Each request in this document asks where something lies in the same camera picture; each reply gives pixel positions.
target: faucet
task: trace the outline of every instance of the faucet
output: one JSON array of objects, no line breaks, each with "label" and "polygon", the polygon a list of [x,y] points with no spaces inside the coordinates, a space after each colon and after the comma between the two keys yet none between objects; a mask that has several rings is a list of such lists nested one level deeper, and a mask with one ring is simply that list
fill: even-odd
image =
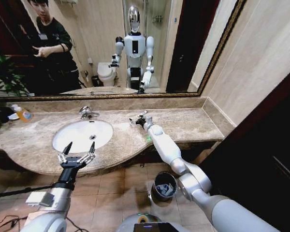
[{"label": "faucet", "polygon": [[99,113],[92,112],[91,108],[89,106],[84,106],[82,109],[79,110],[79,114],[81,114],[81,119],[86,119],[89,118],[91,119],[92,117],[99,117]]}]

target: toilet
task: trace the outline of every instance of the toilet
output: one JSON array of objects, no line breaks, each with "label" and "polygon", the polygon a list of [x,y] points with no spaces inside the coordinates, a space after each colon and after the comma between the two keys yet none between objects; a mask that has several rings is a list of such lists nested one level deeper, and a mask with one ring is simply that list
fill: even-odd
[{"label": "toilet", "polygon": [[114,86],[114,79],[116,76],[116,68],[109,68],[109,62],[98,63],[98,77],[103,82],[103,86]]}]

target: tiled floor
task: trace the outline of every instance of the tiled floor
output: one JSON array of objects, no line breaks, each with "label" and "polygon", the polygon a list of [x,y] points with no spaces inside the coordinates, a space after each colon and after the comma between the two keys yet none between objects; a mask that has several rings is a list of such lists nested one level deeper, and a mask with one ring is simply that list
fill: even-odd
[{"label": "tiled floor", "polygon": [[[78,226],[90,232],[112,232],[127,216],[150,213],[161,220],[177,222],[192,232],[213,232],[202,210],[185,199],[178,191],[171,202],[161,203],[148,197],[148,191],[156,175],[169,171],[163,163],[133,165],[101,176],[85,175],[76,181],[68,217]],[[43,186],[56,181],[56,177],[32,174],[19,175],[15,185],[8,190],[24,186]],[[0,199],[0,221],[5,215],[26,216],[37,208],[25,204],[28,194]],[[68,222],[68,232],[76,228]]]}]

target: gold mirror frame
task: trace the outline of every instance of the gold mirror frame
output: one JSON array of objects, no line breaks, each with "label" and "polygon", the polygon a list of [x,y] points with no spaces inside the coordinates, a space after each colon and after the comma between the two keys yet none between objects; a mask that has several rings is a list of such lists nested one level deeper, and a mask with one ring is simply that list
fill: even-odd
[{"label": "gold mirror frame", "polygon": [[114,94],[114,95],[94,95],[94,96],[38,96],[38,97],[2,97],[0,102],[39,102],[39,101],[66,101],[66,100],[96,100],[96,99],[118,99],[118,98],[173,98],[173,97],[199,97],[211,76],[215,65],[228,41],[234,25],[244,7],[246,0],[238,0],[232,10],[228,23],[221,35],[218,45],[214,51],[206,72],[202,78],[197,92],[192,93],[148,93],[148,94]]}]

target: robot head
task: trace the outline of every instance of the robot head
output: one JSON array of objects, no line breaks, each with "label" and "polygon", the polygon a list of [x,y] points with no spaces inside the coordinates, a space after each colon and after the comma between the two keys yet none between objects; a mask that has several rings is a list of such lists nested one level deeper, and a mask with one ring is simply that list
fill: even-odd
[{"label": "robot head", "polygon": [[131,31],[137,33],[140,27],[140,13],[136,6],[131,6],[129,9],[129,21],[131,26]]}]

